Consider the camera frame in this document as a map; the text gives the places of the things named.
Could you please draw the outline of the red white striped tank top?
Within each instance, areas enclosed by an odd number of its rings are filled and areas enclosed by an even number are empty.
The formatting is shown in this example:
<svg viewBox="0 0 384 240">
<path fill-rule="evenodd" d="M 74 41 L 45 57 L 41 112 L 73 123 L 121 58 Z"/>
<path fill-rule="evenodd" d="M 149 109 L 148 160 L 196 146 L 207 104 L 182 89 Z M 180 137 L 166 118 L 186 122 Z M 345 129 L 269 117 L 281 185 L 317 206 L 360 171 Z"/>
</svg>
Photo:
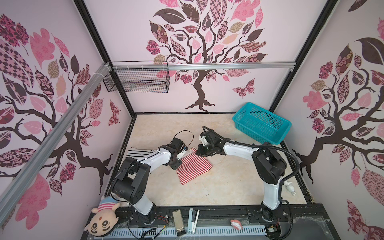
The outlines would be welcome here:
<svg viewBox="0 0 384 240">
<path fill-rule="evenodd" d="M 176 169 L 181 185 L 207 173 L 213 167 L 206 157 L 196 154 L 197 148 L 191 148 L 189 152 L 189 155 L 181 159 L 182 164 Z"/>
</svg>

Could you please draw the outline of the black white striped tank top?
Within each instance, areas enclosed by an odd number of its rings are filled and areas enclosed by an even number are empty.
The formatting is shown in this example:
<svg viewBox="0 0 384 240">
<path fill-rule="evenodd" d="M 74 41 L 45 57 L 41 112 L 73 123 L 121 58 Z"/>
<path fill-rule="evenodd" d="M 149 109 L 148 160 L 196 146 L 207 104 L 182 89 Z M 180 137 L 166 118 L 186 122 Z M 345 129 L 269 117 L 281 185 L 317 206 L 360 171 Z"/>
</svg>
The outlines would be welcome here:
<svg viewBox="0 0 384 240">
<path fill-rule="evenodd" d="M 149 154 L 154 153 L 155 150 L 145 150 L 145 149 L 136 149 L 136 148 L 130 148 L 126 150 L 125 157 L 131 157 L 134 159 L 143 158 Z"/>
</svg>

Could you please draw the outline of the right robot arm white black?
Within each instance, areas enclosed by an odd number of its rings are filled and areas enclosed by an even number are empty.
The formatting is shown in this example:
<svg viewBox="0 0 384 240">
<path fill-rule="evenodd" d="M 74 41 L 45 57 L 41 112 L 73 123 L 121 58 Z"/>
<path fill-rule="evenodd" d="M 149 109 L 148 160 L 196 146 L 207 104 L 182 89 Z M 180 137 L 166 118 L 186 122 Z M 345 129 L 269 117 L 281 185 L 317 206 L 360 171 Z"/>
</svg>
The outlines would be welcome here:
<svg viewBox="0 0 384 240">
<path fill-rule="evenodd" d="M 250 160 L 254 163 L 259 177 L 264 182 L 264 198 L 261 204 L 261 215 L 264 221 L 273 222 L 276 210 L 281 205 L 283 176 L 287 163 L 279 152 L 287 154 L 285 149 L 275 147 L 270 143 L 262 145 L 250 145 L 234 142 L 224 138 L 214 130 L 203 126 L 203 132 L 199 136 L 201 144 L 196 154 L 202 157 L 214 155 L 235 156 Z"/>
</svg>

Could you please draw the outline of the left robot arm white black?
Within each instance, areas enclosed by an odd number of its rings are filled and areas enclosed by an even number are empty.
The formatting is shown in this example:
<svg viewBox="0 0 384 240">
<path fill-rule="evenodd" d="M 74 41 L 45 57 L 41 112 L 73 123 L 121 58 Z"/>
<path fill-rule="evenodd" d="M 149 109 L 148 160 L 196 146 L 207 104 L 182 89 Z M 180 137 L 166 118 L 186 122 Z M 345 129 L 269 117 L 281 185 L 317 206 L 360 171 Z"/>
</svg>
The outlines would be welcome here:
<svg viewBox="0 0 384 240">
<path fill-rule="evenodd" d="M 144 224 L 153 223 L 156 205 L 145 195 L 150 173 L 163 165 L 177 170 L 188 150 L 182 140 L 173 138 L 151 153 L 138 151 L 137 155 L 126 157 L 112 181 L 111 196 L 132 206 Z"/>
</svg>

